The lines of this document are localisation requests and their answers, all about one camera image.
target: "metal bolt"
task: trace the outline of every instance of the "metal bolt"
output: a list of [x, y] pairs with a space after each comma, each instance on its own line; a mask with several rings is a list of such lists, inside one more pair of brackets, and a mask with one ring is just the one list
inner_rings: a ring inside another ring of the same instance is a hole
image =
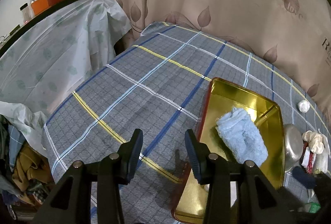
[[109, 155], [109, 157], [110, 157], [110, 159], [118, 159], [119, 157], [120, 157], [120, 155], [118, 154], [118, 153], [111, 153], [110, 155]]
[[82, 161], [74, 161], [72, 166], [75, 168], [79, 168], [80, 166], [82, 166], [83, 162]]
[[216, 153], [210, 153], [210, 154], [208, 155], [208, 158], [209, 158], [209, 159], [212, 159], [212, 160], [216, 160], [216, 159], [218, 158], [218, 155], [217, 155]]
[[247, 160], [246, 161], [246, 165], [248, 166], [248, 167], [253, 167], [254, 165], [255, 165], [255, 163], [254, 163], [254, 161], [251, 161], [251, 160]]

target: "gold tray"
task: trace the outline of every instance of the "gold tray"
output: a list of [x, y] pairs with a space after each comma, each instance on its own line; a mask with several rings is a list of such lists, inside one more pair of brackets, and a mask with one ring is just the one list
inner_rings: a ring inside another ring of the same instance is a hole
[[[230, 112], [233, 106], [244, 108], [258, 127], [268, 150], [268, 158], [260, 169], [274, 188], [278, 189], [284, 180], [285, 141], [282, 115], [277, 103], [232, 82], [214, 78], [206, 96], [198, 139], [208, 146], [210, 152], [217, 153], [228, 161], [235, 161], [215, 129], [216, 119]], [[198, 184], [192, 170], [183, 184], [183, 193], [172, 210], [173, 217], [180, 222], [202, 224], [208, 192]], [[233, 206], [232, 223], [236, 223], [236, 215], [237, 207]]]

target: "beige curtain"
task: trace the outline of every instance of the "beige curtain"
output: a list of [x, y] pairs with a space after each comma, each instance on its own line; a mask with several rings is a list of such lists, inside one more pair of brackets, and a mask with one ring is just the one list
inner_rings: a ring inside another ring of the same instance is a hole
[[331, 117], [331, 13], [327, 0], [117, 0], [131, 19], [129, 46], [153, 21], [192, 27], [274, 64]]

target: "plaid bedsheet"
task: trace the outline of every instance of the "plaid bedsheet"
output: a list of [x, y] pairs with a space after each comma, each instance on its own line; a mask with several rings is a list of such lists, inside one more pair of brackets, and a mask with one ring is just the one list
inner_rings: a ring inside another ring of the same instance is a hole
[[[116, 152], [140, 128], [144, 143], [139, 168], [120, 190], [125, 223], [176, 224], [169, 202], [186, 159], [184, 132], [194, 128], [213, 77], [274, 100], [284, 124], [293, 123], [302, 133], [319, 129], [330, 140], [316, 104], [273, 65], [208, 34], [158, 22], [77, 88], [46, 123], [44, 139], [55, 181], [75, 160], [91, 163]], [[296, 104], [304, 98], [311, 108], [301, 114]], [[307, 201], [307, 190], [290, 173], [284, 185]], [[92, 223], [97, 222], [96, 195], [93, 184]]]

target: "silver pot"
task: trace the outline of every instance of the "silver pot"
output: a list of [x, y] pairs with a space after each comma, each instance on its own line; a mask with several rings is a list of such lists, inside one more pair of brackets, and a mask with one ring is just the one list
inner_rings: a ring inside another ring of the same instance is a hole
[[293, 124], [284, 125], [285, 135], [285, 172], [289, 171], [300, 159], [303, 151], [301, 133]]

